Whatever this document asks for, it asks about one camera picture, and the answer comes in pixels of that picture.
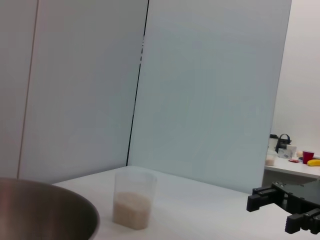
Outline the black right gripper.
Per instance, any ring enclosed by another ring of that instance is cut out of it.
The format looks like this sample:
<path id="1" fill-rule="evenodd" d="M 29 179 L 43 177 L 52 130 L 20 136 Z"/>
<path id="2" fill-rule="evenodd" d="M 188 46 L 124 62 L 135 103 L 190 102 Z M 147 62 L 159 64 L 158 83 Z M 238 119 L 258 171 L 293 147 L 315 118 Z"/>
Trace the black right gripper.
<path id="1" fill-rule="evenodd" d="M 246 210 L 254 212 L 270 204 L 292 214 L 286 219 L 286 233 L 294 234 L 300 230 L 314 235 L 320 233 L 319 180 L 305 184 L 273 182 L 271 186 L 254 188 L 247 198 Z"/>

